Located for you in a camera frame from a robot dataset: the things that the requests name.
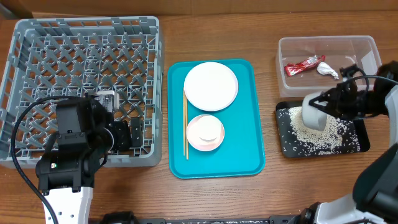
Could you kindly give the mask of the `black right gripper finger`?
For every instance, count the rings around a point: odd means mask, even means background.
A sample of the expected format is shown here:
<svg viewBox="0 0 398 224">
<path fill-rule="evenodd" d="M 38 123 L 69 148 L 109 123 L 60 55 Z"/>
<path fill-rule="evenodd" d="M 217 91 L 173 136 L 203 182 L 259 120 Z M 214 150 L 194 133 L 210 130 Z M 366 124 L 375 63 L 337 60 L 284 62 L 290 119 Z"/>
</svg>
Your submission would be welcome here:
<svg viewBox="0 0 398 224">
<path fill-rule="evenodd" d="M 313 107 L 315 107 L 316 109 L 320 110 L 321 112 L 324 112 L 330 116 L 336 117 L 336 118 L 340 118 L 341 117 L 341 113 L 338 110 L 338 106 L 337 105 L 333 105 L 333 104 L 326 104 L 325 106 L 320 105 L 320 104 L 313 104 Z"/>
<path fill-rule="evenodd" d="M 309 97 L 308 104 L 321 104 L 325 102 L 327 105 L 337 104 L 340 99 L 341 92 L 337 89 L 330 89 L 328 91 L 320 91 L 312 93 Z"/>
</svg>

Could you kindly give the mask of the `red snack wrapper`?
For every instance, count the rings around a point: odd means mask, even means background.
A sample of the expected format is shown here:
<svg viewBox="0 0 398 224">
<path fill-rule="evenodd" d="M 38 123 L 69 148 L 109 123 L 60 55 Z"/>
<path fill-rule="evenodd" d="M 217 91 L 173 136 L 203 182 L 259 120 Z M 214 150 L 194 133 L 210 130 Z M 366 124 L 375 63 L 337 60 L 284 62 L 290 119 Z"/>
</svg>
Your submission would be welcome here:
<svg viewBox="0 0 398 224">
<path fill-rule="evenodd" d="M 324 55 L 321 55 L 319 57 L 317 55 L 314 55 L 299 63 L 288 63 L 284 67 L 284 72 L 288 77 L 292 77 L 307 70 L 311 70 L 324 61 L 325 61 Z"/>
</svg>

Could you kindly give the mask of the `white tissue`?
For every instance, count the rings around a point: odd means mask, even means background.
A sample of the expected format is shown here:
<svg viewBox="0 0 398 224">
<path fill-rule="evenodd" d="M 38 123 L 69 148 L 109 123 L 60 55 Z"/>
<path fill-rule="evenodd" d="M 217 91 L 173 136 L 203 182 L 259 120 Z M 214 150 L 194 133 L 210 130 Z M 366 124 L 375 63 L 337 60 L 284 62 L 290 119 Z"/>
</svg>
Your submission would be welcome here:
<svg viewBox="0 0 398 224">
<path fill-rule="evenodd" d="M 331 75 L 335 80 L 339 79 L 339 75 L 337 72 L 332 69 L 327 63 L 320 62 L 317 66 L 317 72 L 320 75 Z"/>
</svg>

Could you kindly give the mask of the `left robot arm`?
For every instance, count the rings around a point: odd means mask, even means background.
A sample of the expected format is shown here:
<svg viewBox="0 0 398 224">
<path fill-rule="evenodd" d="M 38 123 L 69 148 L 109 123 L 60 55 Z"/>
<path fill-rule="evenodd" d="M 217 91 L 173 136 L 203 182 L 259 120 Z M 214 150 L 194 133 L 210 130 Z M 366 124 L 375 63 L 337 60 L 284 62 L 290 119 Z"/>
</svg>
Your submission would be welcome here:
<svg viewBox="0 0 398 224">
<path fill-rule="evenodd" d="M 50 135 L 35 172 L 47 222 L 88 223 L 95 173 L 110 152 L 140 146 L 125 121 L 113 119 L 108 95 L 71 96 L 57 103 L 58 129 Z"/>
</svg>

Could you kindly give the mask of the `grey bowl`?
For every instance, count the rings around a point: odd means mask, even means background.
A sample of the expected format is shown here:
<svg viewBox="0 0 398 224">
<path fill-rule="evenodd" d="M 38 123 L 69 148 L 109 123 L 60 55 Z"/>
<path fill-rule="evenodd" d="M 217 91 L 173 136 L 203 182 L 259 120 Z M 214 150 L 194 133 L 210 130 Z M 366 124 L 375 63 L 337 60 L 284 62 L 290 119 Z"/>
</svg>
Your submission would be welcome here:
<svg viewBox="0 0 398 224">
<path fill-rule="evenodd" d="M 326 126 L 327 114 L 310 106 L 309 101 L 321 95 L 321 92 L 315 92 L 307 95 L 302 102 L 302 120 L 303 124 L 310 129 L 323 131 Z"/>
</svg>

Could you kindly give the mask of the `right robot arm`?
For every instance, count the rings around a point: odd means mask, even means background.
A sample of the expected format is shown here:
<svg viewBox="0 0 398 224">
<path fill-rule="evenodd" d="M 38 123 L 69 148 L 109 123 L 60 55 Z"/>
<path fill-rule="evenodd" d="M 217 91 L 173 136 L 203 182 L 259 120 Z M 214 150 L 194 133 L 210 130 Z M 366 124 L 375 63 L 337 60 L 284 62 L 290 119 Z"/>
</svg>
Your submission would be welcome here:
<svg viewBox="0 0 398 224">
<path fill-rule="evenodd" d="M 341 68 L 344 80 L 336 87 L 307 95 L 302 121 L 322 130 L 328 115 L 341 120 L 389 118 L 389 149 L 357 178 L 353 193 L 332 202 L 314 203 L 291 223 L 397 223 L 397 62 L 380 66 L 373 76 L 357 65 Z"/>
</svg>

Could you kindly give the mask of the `white paper cup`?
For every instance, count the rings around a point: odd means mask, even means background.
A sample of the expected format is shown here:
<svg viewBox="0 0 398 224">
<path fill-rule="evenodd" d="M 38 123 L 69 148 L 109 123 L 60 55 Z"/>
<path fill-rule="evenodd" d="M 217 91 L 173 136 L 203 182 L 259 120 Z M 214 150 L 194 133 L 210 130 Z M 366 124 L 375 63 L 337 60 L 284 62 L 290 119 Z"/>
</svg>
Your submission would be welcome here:
<svg viewBox="0 0 398 224">
<path fill-rule="evenodd" d="M 197 121 L 197 130 L 200 139 L 215 140 L 221 133 L 221 121 L 212 115 L 204 115 Z"/>
</svg>

